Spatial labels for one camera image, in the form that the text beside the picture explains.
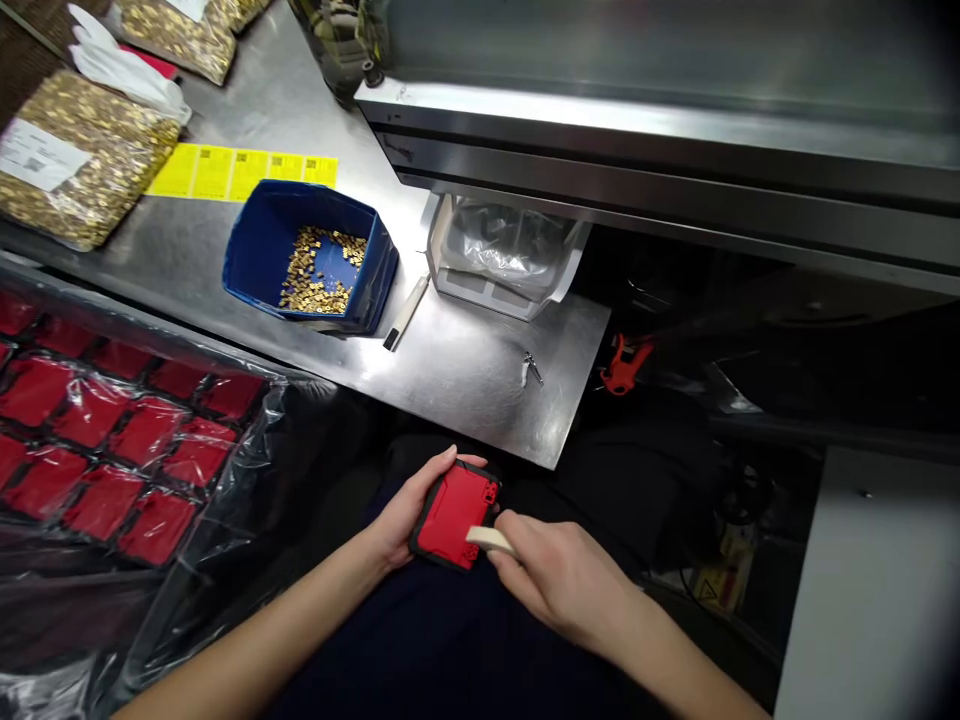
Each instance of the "red clip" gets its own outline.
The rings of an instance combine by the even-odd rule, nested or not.
[[[497,487],[496,483],[487,483],[487,486],[483,489],[483,501],[487,505],[493,505],[497,499]]]
[[[614,395],[626,395],[633,390],[637,371],[640,370],[640,366],[650,357],[650,353],[653,352],[654,347],[652,342],[645,342],[637,348],[632,360],[624,362],[620,358],[623,355],[625,344],[623,333],[619,333],[617,335],[617,354],[614,355],[613,360],[610,361],[610,369],[600,371],[600,378],[603,380],[603,384],[606,385],[607,390]]]

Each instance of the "white label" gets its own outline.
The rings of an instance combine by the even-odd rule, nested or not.
[[[167,2],[194,22],[200,22],[203,20],[203,11],[207,7],[208,0],[167,0]]]
[[[0,172],[51,192],[92,156],[33,123],[14,118],[0,137]]]

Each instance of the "forearm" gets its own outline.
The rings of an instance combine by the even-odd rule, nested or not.
[[[259,716],[388,572],[360,533],[267,607],[124,707],[120,720]]]
[[[651,598],[637,591],[629,629],[604,653],[684,720],[768,718]]]

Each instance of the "person's right hand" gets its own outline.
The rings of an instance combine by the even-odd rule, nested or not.
[[[520,563],[488,553],[500,580],[541,622],[608,660],[642,623],[651,602],[602,547],[576,523],[544,523],[512,510],[495,523]]]

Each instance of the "tray of red cases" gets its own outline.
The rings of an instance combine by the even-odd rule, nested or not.
[[[0,508],[163,566],[266,387],[157,358],[0,291]]]

